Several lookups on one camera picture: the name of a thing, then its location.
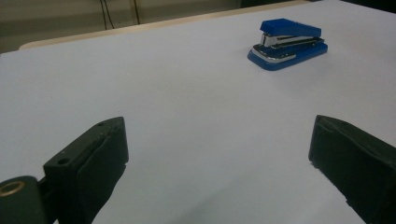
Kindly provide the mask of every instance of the white table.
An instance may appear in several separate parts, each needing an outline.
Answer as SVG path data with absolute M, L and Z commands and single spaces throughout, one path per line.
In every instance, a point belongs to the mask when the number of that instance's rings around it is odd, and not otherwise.
M 329 52 L 277 72 L 247 59 L 263 20 L 322 28 Z M 339 1 L 0 56 L 0 177 L 93 124 L 126 121 L 130 162 L 94 223 L 363 223 L 307 155 L 317 114 L 396 146 L 396 15 Z

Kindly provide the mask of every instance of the white tabletop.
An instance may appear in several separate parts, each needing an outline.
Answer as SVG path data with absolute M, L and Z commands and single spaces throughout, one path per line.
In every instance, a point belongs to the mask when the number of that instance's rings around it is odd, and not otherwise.
M 262 70 L 247 54 L 277 18 L 329 52 Z M 1 181 L 124 116 L 130 162 L 94 223 L 363 223 L 307 155 L 317 114 L 396 146 L 394 36 L 395 14 L 328 0 L 3 54 Z

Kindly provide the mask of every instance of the white paper surface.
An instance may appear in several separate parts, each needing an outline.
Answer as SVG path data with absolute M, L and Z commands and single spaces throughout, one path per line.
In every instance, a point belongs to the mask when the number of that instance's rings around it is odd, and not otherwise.
M 277 18 L 329 52 L 262 70 L 247 54 Z M 394 14 L 329 0 L 3 54 L 1 180 L 124 116 L 130 162 L 94 223 L 363 223 L 309 143 L 320 114 L 396 146 L 395 35 Z

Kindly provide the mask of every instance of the blue stapler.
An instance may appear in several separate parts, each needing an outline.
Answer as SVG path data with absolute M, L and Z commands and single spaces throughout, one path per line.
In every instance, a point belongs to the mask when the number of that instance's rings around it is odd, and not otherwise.
M 327 52 L 321 30 L 296 21 L 263 21 L 262 41 L 248 58 L 263 69 L 275 71 Z

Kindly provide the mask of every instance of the background wall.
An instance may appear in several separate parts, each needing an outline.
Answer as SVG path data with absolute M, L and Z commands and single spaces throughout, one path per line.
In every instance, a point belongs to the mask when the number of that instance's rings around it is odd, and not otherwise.
M 235 9 L 240 0 L 106 2 L 114 27 L 121 28 L 138 24 L 134 3 L 140 23 L 148 23 Z M 37 40 L 103 31 L 103 17 L 101 0 L 0 0 L 0 53 Z

